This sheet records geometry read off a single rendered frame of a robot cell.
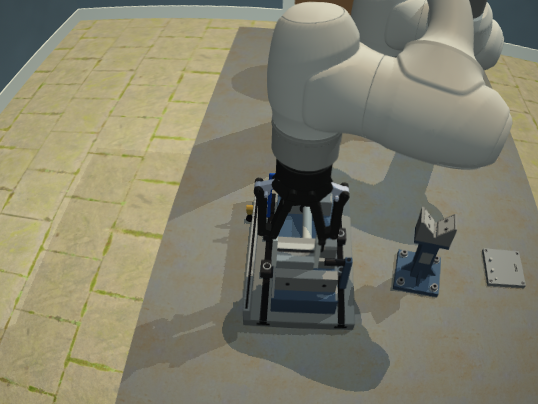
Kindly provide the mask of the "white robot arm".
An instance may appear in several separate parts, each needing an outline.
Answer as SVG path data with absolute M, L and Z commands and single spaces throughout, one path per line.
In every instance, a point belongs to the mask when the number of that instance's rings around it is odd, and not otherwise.
M 332 3 L 296 4 L 269 51 L 273 154 L 318 171 L 347 133 L 442 167 L 491 165 L 512 127 L 483 80 L 503 45 L 487 0 L 354 0 L 351 16 Z

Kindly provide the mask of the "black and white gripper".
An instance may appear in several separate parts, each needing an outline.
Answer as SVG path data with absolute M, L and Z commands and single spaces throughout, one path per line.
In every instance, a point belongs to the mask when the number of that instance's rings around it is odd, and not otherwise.
M 338 238 L 343 207 L 349 200 L 349 185 L 333 183 L 332 166 L 333 164 L 318 171 L 299 171 L 287 167 L 276 158 L 276 173 L 272 179 L 266 181 L 262 178 L 255 179 L 254 195 L 258 201 L 257 234 L 269 237 L 269 249 L 272 250 L 271 266 L 276 266 L 278 235 L 292 206 L 310 207 L 316 229 L 314 268 L 318 268 L 320 252 L 324 251 L 326 239 Z M 272 221 L 266 223 L 267 197 L 272 189 L 281 200 Z M 331 221 L 330 226 L 325 227 L 320 201 L 331 192 L 334 199 Z

